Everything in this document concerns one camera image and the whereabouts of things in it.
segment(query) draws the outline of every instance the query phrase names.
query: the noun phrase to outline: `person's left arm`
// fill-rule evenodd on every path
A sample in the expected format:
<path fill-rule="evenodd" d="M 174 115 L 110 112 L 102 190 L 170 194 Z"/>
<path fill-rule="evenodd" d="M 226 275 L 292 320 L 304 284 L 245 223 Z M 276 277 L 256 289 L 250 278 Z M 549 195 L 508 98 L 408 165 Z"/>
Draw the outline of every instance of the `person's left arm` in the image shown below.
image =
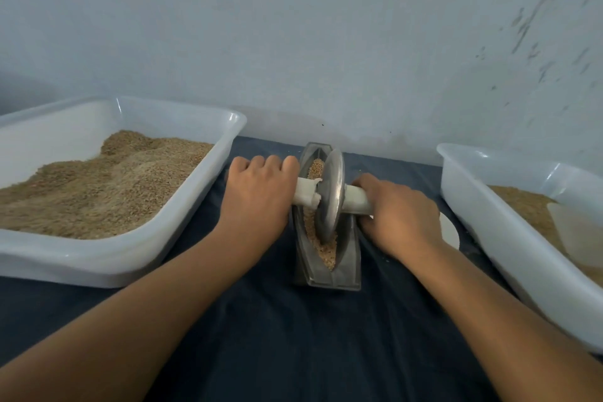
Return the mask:
<path fill-rule="evenodd" d="M 0 400 L 144 399 L 186 331 L 278 238 L 299 163 L 235 158 L 216 228 L 0 369 Z"/>

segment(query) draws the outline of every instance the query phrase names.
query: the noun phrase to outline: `grain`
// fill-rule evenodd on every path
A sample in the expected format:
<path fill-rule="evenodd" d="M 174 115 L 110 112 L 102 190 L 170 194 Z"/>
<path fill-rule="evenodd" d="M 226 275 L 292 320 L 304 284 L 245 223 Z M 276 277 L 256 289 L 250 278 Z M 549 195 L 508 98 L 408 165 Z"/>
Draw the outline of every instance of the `grain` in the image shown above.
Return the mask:
<path fill-rule="evenodd" d="M 131 231 L 159 212 L 212 146 L 119 131 L 95 158 L 53 162 L 0 189 L 0 228 L 80 239 Z"/>
<path fill-rule="evenodd" d="M 310 179 L 322 178 L 323 169 L 324 162 L 320 159 L 314 159 L 312 165 L 310 166 L 310 170 L 308 171 L 307 177 Z M 316 215 L 315 210 L 312 210 L 308 207 L 303 208 L 303 221 L 306 228 L 307 238 L 310 239 L 310 242 L 316 251 L 318 251 L 318 255 L 320 256 L 321 260 L 323 260 L 324 265 L 326 265 L 329 270 L 333 270 L 335 269 L 337 255 L 337 232 L 334 232 L 333 238 L 330 242 L 327 242 L 325 245 L 320 243 L 320 240 L 316 236 L 314 215 Z"/>
<path fill-rule="evenodd" d="M 549 209 L 546 207 L 547 204 L 551 202 L 556 203 L 556 200 L 550 199 L 542 194 L 530 193 L 513 187 L 490 186 L 490 188 L 502 200 L 508 203 L 519 216 L 524 218 L 528 224 L 537 230 L 540 235 L 546 238 L 552 246 L 557 248 L 561 254 L 580 269 L 584 275 L 603 287 L 603 269 L 581 264 L 572 260 L 567 254 L 562 240 L 559 237 L 559 233 L 557 232 L 557 228 L 555 227 L 555 222 L 549 213 Z"/>

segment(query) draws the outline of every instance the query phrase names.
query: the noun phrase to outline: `white wall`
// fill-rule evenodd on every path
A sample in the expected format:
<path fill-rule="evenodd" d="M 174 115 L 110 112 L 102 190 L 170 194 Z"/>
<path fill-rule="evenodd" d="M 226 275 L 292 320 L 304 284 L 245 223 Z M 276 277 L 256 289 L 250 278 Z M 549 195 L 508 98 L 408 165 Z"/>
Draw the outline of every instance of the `white wall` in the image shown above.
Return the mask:
<path fill-rule="evenodd" d="M 602 0 L 0 0 L 0 110 L 131 94 L 230 106 L 289 143 L 603 173 L 602 32 Z"/>

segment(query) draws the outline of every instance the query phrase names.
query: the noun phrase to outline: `white plastic tray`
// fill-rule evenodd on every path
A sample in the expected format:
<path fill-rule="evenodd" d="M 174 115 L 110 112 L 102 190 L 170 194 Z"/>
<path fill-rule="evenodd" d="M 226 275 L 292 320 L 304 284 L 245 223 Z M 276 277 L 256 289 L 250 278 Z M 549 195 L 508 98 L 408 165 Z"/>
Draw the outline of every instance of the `white plastic tray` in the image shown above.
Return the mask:
<path fill-rule="evenodd" d="M 603 289 L 486 185 L 544 194 L 603 224 L 603 179 L 559 162 L 444 143 L 442 194 L 524 303 L 603 351 Z"/>
<path fill-rule="evenodd" d="M 120 129 L 215 143 L 157 215 L 135 230 L 99 240 L 0 230 L 0 275 L 97 287 L 144 275 L 169 251 L 246 122 L 227 109 L 135 97 L 66 100 L 0 117 L 0 188 L 50 162 L 89 159 Z"/>

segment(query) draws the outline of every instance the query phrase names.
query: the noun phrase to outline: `person's left hand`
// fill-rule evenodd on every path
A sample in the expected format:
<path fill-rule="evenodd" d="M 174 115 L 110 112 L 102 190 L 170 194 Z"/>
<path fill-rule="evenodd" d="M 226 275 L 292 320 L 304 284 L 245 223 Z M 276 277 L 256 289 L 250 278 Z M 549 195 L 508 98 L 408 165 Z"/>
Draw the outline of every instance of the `person's left hand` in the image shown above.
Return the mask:
<path fill-rule="evenodd" d="M 226 191 L 216 229 L 243 240 L 261 256 L 287 225 L 300 165 L 293 156 L 251 162 L 235 158 L 230 164 Z"/>

